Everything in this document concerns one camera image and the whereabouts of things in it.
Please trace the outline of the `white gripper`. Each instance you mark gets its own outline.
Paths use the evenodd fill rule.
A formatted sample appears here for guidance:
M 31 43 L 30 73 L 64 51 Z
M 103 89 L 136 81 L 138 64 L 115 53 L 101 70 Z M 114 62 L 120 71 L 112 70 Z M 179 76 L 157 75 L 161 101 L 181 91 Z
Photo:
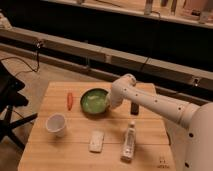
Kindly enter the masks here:
M 119 89 L 111 89 L 107 95 L 108 104 L 111 108 L 119 107 L 123 99 L 123 91 Z

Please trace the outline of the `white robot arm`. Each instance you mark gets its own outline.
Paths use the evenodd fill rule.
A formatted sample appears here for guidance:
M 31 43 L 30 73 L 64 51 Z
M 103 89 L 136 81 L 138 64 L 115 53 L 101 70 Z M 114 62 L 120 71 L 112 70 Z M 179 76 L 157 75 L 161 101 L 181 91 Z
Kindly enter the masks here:
M 132 74 L 125 74 L 115 80 L 107 96 L 111 108 L 119 107 L 124 99 L 187 130 L 183 171 L 213 171 L 213 102 L 199 106 L 138 89 Z

